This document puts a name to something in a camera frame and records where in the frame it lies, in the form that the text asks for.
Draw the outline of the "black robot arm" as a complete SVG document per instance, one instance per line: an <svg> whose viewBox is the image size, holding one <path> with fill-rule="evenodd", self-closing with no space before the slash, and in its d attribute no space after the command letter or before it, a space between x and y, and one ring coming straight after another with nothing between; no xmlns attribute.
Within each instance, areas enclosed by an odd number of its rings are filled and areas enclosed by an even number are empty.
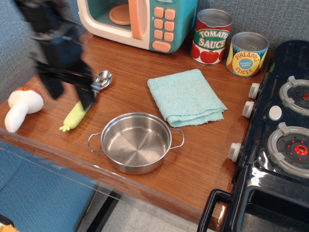
<svg viewBox="0 0 309 232"><path fill-rule="evenodd" d="M39 45L32 53L38 75L57 99L63 83L75 86L84 109L94 102L90 67L81 59L82 45L75 22L65 15L66 5L61 0L16 0L16 6L31 25L31 36Z"/></svg>

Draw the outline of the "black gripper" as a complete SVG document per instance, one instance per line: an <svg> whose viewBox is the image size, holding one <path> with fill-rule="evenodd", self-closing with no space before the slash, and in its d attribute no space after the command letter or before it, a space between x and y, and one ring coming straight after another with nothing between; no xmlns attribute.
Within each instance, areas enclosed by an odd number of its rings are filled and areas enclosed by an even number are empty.
<svg viewBox="0 0 309 232"><path fill-rule="evenodd" d="M62 82L67 82L76 85L83 108L88 108L95 101L95 94L91 69L81 59L83 50L77 27L61 24L57 29L32 32L31 36L40 48L32 57L50 96L60 97L64 92Z"/></svg>

